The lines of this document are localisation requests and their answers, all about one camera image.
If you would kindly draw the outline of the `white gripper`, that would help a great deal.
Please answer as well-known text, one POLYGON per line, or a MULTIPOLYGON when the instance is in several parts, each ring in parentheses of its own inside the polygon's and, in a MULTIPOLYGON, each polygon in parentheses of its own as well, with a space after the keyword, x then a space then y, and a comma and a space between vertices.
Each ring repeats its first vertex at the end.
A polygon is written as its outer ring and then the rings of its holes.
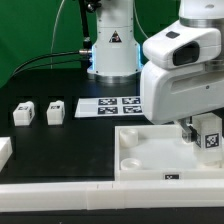
POLYGON ((140 98, 149 121, 178 120, 182 139, 195 142, 197 131, 183 118, 224 107, 224 72, 206 72, 202 64, 165 70, 148 62, 141 73, 140 98))

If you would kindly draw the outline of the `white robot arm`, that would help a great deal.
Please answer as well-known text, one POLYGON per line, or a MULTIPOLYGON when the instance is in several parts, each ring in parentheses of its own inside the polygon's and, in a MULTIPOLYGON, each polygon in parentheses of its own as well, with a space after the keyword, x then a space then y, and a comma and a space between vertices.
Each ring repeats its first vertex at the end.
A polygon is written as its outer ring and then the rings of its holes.
POLYGON ((224 107, 224 0, 181 0, 179 19, 143 43, 140 98, 154 124, 177 121, 192 141, 186 119, 224 107))

